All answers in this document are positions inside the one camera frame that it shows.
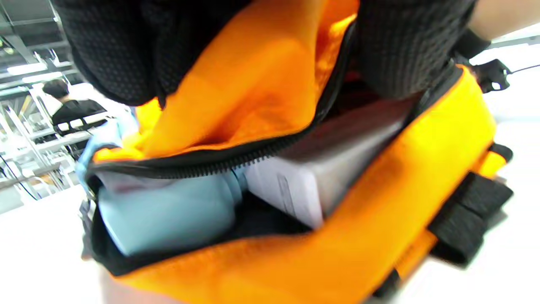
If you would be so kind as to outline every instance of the black shirt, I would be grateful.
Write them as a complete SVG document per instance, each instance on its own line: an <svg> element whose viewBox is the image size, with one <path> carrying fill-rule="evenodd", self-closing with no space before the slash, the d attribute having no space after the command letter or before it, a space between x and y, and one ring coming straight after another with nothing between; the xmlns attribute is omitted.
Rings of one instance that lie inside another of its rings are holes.
<svg viewBox="0 0 540 304"><path fill-rule="evenodd" d="M106 110L93 100L69 100L52 115L52 124L69 123L70 121L104 112Z"/></svg>

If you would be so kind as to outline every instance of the black cable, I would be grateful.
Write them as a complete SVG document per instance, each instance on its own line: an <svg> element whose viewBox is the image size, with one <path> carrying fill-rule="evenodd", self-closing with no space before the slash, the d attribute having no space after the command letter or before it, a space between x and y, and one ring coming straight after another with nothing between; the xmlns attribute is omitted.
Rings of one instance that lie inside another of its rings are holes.
<svg viewBox="0 0 540 304"><path fill-rule="evenodd" d="M532 69L532 68L538 68L538 67L540 67L540 64L533 65L533 66L528 67L528 68L523 68L523 69L519 69L519 70L513 71L513 72L510 73L510 75L512 75L512 74L514 74L514 73L517 73L517 72L521 72L521 71L528 70L528 69Z"/></svg>
<svg viewBox="0 0 540 304"><path fill-rule="evenodd" d="M35 198L31 193L30 191L28 191L28 189L23 185L23 183L19 180L19 178L17 177L17 175L15 174L15 172L13 172L13 170L11 170L11 167L8 165L8 162L5 161L4 157L2 155L0 155L0 158L2 159L2 161L4 162L5 166L11 171L11 174L13 175L13 177L19 182L19 184L21 185L21 187L23 187L24 191L26 191L26 193L28 193L28 195L30 195L35 201L37 201L37 198Z"/></svg>

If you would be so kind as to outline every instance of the ceiling light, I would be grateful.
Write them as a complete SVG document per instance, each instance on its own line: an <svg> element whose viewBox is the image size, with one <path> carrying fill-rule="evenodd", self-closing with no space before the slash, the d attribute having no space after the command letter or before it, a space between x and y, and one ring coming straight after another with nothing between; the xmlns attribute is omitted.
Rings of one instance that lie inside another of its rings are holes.
<svg viewBox="0 0 540 304"><path fill-rule="evenodd" d="M33 83L33 82L40 82L40 81L47 81L55 78L62 77L62 72L53 72L53 73L47 73L47 74L41 74L36 76L30 76L23 78L24 83Z"/></svg>
<svg viewBox="0 0 540 304"><path fill-rule="evenodd" d="M47 69L47 65L45 63L33 63L33 64L25 64L25 65L18 65L16 67L10 67L8 68L8 73L11 75L22 75L22 74L28 74L32 72L38 72L38 71L44 71Z"/></svg>

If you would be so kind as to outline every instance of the black zipper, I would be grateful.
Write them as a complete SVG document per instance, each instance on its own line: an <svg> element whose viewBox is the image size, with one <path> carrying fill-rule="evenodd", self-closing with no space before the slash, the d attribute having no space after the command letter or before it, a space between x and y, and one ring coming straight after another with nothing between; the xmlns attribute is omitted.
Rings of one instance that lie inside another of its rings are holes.
<svg viewBox="0 0 540 304"><path fill-rule="evenodd" d="M355 40L354 24L351 23L345 32L334 69L319 98L315 117L303 131L284 137L243 144L222 151L195 151L185 155L138 162L90 164L86 175L87 180L93 179L95 173L100 171L113 171L153 179L185 179L212 175L260 162L292 146L313 131L334 104L347 72Z"/></svg>

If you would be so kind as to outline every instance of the black strap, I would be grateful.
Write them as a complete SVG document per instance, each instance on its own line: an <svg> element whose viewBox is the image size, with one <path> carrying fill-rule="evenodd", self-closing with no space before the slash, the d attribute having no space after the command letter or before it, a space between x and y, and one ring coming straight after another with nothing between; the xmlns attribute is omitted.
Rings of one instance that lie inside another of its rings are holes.
<svg viewBox="0 0 540 304"><path fill-rule="evenodd" d="M438 238L431 253L467 265L483 243L487 222L512 194L501 183L469 173L428 228Z"/></svg>
<svg viewBox="0 0 540 304"><path fill-rule="evenodd" d="M510 148L498 143L494 143L493 146L489 148L489 150L501 155L507 163L509 163L514 157L514 152Z"/></svg>
<svg viewBox="0 0 540 304"><path fill-rule="evenodd" d="M511 72L498 59L475 65L472 67L472 70L476 74L476 79L484 94L492 91L503 91L510 87L507 76Z"/></svg>
<svg viewBox="0 0 540 304"><path fill-rule="evenodd" d="M382 283L381 287L379 287L373 293L373 296L376 298L385 298L387 296L391 296L397 291L400 283L401 283L400 274L397 272L396 269L392 269L392 272L390 273L390 275Z"/></svg>
<svg viewBox="0 0 540 304"><path fill-rule="evenodd" d="M454 50L466 59L471 59L489 47L491 41L478 37L473 31L467 30L457 41Z"/></svg>
<svg viewBox="0 0 540 304"><path fill-rule="evenodd" d="M494 216L514 194L506 185L474 173L467 175L461 185L453 199L483 220Z"/></svg>

